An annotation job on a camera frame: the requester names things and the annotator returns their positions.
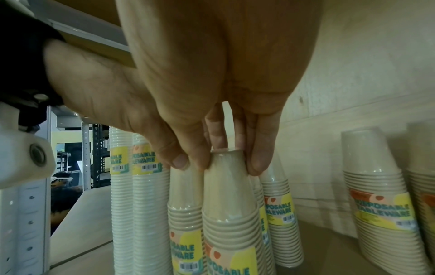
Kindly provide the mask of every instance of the screw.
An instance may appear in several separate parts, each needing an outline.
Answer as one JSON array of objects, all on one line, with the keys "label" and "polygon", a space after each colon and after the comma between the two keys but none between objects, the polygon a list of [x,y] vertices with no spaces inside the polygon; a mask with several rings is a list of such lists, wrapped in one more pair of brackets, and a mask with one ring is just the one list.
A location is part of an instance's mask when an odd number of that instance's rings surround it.
[{"label": "screw", "polygon": [[30,158],[36,166],[44,167],[47,163],[47,158],[41,146],[33,143],[30,146]]}]

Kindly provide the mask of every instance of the black metal rack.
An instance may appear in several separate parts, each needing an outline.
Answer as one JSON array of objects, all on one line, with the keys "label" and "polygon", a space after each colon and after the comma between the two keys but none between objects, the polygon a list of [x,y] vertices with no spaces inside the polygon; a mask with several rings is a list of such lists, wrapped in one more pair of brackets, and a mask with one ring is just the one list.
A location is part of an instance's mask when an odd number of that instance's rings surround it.
[{"label": "black metal rack", "polygon": [[110,179],[100,179],[100,175],[105,172],[106,168],[104,159],[110,156],[110,152],[104,146],[104,142],[108,138],[108,130],[109,127],[106,125],[92,124],[93,164],[91,169],[91,175],[92,179],[94,180],[92,188],[110,185]]}]

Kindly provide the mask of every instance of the yellow label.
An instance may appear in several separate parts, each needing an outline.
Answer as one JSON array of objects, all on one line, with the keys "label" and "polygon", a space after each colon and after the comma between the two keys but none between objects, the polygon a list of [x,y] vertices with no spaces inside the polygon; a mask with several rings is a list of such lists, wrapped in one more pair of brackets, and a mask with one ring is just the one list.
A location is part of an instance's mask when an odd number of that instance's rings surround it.
[{"label": "yellow label", "polygon": [[180,274],[196,275],[204,272],[201,230],[181,232],[170,230],[172,266]]},{"label": "yellow label", "polygon": [[208,275],[258,275],[255,247],[228,251],[215,248],[206,241]]},{"label": "yellow label", "polygon": [[355,202],[355,216],[372,225],[394,230],[418,230],[409,193],[383,196],[349,190]]},{"label": "yellow label", "polygon": [[276,197],[264,197],[264,201],[270,224],[289,225],[296,223],[295,205],[290,193]]},{"label": "yellow label", "polygon": [[263,233],[263,242],[269,244],[269,222],[267,221],[266,207],[260,207],[261,232]]},{"label": "yellow label", "polygon": [[425,217],[426,230],[429,229],[435,234],[435,195],[422,193],[421,200],[423,201],[423,209],[420,209],[420,211],[423,211],[421,214]]},{"label": "yellow label", "polygon": [[128,173],[128,147],[115,147],[110,149],[110,174],[120,175]]},{"label": "yellow label", "polygon": [[149,143],[133,146],[133,175],[160,173],[162,170],[163,165]]}]

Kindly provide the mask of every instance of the fingernail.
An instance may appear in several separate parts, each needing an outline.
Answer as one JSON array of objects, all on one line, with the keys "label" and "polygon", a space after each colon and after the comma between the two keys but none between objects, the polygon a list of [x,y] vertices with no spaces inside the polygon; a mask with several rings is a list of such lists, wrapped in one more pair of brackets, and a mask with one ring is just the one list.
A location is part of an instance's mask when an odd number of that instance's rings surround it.
[{"label": "fingernail", "polygon": [[185,154],[179,154],[173,161],[172,166],[176,169],[186,170],[189,167],[189,158]]}]

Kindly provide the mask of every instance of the wooden wall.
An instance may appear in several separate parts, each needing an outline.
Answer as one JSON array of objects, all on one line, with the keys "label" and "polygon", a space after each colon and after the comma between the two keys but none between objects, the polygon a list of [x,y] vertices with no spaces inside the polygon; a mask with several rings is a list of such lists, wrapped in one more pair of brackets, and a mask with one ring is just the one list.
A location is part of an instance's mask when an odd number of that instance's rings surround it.
[{"label": "wooden wall", "polygon": [[315,53],[277,139],[299,219],[355,236],[340,132],[380,126],[404,168],[406,123],[425,118],[435,118],[435,1],[326,0]]}]

